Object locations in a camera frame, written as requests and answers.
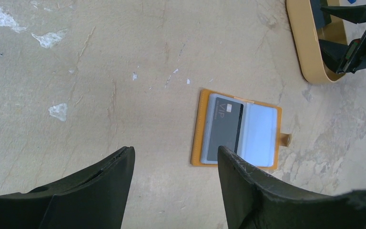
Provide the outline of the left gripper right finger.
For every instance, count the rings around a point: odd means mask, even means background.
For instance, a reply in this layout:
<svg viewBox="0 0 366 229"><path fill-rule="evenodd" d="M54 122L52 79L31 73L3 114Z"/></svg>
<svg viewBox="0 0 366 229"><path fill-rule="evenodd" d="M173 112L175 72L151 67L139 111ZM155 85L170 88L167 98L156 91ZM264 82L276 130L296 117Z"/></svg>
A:
<svg viewBox="0 0 366 229"><path fill-rule="evenodd" d="M285 183L218 148L218 173L230 229L366 229L366 190L337 196Z"/></svg>

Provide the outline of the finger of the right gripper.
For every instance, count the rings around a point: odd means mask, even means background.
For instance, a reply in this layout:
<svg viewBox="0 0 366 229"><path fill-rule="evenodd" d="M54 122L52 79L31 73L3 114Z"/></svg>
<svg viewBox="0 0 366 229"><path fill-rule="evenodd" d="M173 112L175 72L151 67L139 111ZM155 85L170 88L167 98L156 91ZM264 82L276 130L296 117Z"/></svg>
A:
<svg viewBox="0 0 366 229"><path fill-rule="evenodd" d="M328 13L354 24L366 22L366 5L359 6L322 6L322 12Z"/></svg>
<svg viewBox="0 0 366 229"><path fill-rule="evenodd" d="M355 73L366 69L366 48L360 39L349 45L319 40L324 64L334 73Z"/></svg>

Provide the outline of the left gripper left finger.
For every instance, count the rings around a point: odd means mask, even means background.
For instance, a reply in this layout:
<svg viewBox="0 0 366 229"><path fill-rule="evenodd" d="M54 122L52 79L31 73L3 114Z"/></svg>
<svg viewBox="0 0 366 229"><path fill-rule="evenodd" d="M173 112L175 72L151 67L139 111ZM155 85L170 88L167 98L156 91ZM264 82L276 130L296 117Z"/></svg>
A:
<svg viewBox="0 0 366 229"><path fill-rule="evenodd" d="M0 196L0 229L119 229L135 162L133 147L28 193Z"/></svg>

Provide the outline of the orange leather card holder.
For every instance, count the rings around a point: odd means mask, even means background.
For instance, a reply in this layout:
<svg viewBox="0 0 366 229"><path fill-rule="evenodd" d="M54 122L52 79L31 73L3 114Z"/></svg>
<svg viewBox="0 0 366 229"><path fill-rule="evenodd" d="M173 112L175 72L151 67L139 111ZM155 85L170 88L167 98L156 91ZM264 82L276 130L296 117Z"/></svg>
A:
<svg viewBox="0 0 366 229"><path fill-rule="evenodd" d="M277 169L279 147L288 147L292 140L291 134L281 133L282 108L209 89L202 89L200 93L191 164L197 167L216 167L218 163L218 160L216 163L206 160L214 108L213 94L230 97L244 104L235 154L256 167Z"/></svg>

